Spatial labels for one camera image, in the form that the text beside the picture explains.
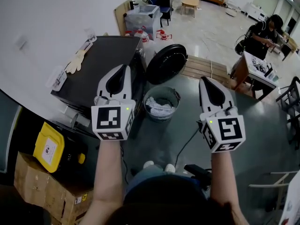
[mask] yellow lid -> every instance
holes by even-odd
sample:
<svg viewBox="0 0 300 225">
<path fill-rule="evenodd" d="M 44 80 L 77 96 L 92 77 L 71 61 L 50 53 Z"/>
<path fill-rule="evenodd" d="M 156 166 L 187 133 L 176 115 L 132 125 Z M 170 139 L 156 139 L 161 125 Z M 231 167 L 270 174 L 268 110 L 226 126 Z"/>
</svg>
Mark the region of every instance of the yellow lid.
<svg viewBox="0 0 300 225">
<path fill-rule="evenodd" d="M 48 172 L 53 173 L 58 168 L 64 148 L 65 140 L 63 135 L 44 122 L 37 136 L 33 156 L 37 158 Z"/>
<path fill-rule="evenodd" d="M 79 155 L 78 155 L 78 162 L 79 162 L 80 164 L 83 164 L 84 161 L 85 161 L 85 155 L 84 155 L 83 153 L 79 154 Z"/>
</svg>

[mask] wooden stool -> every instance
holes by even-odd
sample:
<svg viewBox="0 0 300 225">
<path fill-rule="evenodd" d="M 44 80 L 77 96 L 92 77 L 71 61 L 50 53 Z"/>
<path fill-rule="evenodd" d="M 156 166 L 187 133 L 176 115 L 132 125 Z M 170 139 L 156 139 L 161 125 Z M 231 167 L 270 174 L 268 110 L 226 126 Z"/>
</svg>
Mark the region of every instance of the wooden stool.
<svg viewBox="0 0 300 225">
<path fill-rule="evenodd" d="M 182 0 L 181 3 L 182 3 L 181 14 L 182 14 L 183 8 L 184 8 L 184 12 L 185 12 L 186 7 L 189 7 L 189 8 L 194 9 L 194 17 L 195 17 L 195 11 L 197 10 L 197 7 L 199 5 L 199 0 Z"/>
</svg>

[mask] jeans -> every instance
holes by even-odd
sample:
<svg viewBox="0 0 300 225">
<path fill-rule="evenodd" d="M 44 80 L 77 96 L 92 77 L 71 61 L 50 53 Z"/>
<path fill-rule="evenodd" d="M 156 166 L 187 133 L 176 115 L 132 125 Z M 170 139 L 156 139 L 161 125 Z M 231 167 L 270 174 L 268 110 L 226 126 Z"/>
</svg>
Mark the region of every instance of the jeans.
<svg viewBox="0 0 300 225">
<path fill-rule="evenodd" d="M 156 165 L 150 165 L 146 168 L 144 168 L 143 170 L 141 170 L 136 176 L 134 176 L 134 178 L 129 182 L 127 189 L 126 189 L 126 194 L 129 193 L 129 191 L 131 189 L 133 189 L 134 187 L 136 187 L 137 185 L 139 185 L 141 182 L 149 179 L 149 178 L 154 178 L 154 177 L 158 177 L 158 176 L 164 176 L 166 174 L 174 174 L 172 172 L 165 172 L 161 167 L 158 167 Z M 180 176 L 192 183 L 194 183 L 196 186 L 200 186 L 200 182 L 196 179 L 192 179 L 189 177 L 184 177 L 184 176 Z"/>
</svg>

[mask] backpack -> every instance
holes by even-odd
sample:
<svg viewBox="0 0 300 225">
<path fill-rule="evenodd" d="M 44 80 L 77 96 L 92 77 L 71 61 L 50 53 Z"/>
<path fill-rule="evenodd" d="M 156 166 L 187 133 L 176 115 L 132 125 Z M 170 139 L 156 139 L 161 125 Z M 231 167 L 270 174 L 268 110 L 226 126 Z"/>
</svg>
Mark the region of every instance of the backpack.
<svg viewBox="0 0 300 225">
<path fill-rule="evenodd" d="M 238 38 L 238 40 L 241 38 L 241 37 L 244 37 L 243 40 L 241 40 L 239 43 L 238 40 L 235 42 L 236 43 L 236 46 L 235 46 L 235 52 L 238 54 L 238 55 L 243 55 L 243 52 L 245 50 L 245 46 L 247 44 L 247 41 L 249 40 L 249 38 L 252 37 L 252 34 L 253 34 L 253 31 L 252 29 L 254 28 L 256 24 L 252 25 L 246 32 L 245 35 L 242 35 Z M 258 35 L 261 34 L 262 31 L 264 31 L 267 27 L 267 23 L 265 21 L 262 22 L 262 30 L 258 33 Z"/>
</svg>

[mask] white label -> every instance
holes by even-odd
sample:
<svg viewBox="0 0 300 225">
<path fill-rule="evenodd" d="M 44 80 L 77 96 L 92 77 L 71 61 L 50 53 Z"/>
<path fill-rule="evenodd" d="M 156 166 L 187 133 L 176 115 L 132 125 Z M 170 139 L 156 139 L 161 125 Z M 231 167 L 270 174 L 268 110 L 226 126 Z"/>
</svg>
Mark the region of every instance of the white label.
<svg viewBox="0 0 300 225">
<path fill-rule="evenodd" d="M 42 153 L 42 158 L 51 165 L 57 144 L 53 142 L 50 138 L 47 139 L 46 145 L 44 146 L 44 151 Z"/>
<path fill-rule="evenodd" d="M 78 198 L 76 198 L 76 200 L 75 200 L 75 204 L 79 204 L 79 203 L 81 203 L 81 199 L 82 199 L 82 196 L 81 196 L 81 197 L 78 197 Z"/>
</svg>

